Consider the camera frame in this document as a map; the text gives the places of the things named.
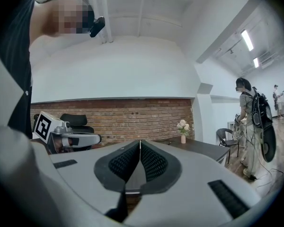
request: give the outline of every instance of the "brick wall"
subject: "brick wall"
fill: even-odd
[[[85,114],[88,126],[102,135],[100,145],[130,139],[163,140],[179,136],[177,123],[190,125],[189,138],[195,137],[190,99],[85,100],[31,105],[34,115],[45,111],[56,117],[63,113]]]

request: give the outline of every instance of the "flower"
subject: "flower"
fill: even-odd
[[[186,121],[184,119],[182,119],[179,123],[182,127],[184,127],[186,125]]]

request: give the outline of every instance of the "flower vase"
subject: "flower vase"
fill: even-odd
[[[185,134],[182,134],[182,135],[181,135],[181,143],[182,143],[182,144],[185,144],[185,143],[186,143]]]

